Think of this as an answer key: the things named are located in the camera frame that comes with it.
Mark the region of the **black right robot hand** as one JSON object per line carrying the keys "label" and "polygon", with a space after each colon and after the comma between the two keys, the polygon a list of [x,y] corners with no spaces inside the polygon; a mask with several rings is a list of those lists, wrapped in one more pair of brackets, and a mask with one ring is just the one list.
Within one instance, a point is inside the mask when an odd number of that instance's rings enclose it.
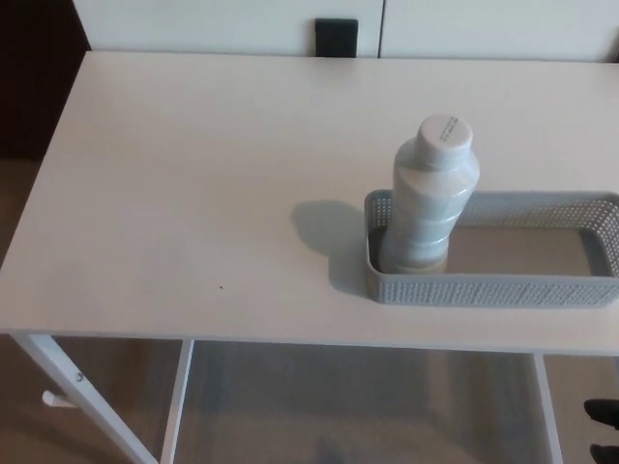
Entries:
{"label": "black right robot hand", "polygon": [[[617,399],[590,398],[584,401],[583,408],[592,421],[618,430]],[[617,446],[592,444],[589,451],[597,464],[618,464]]]}

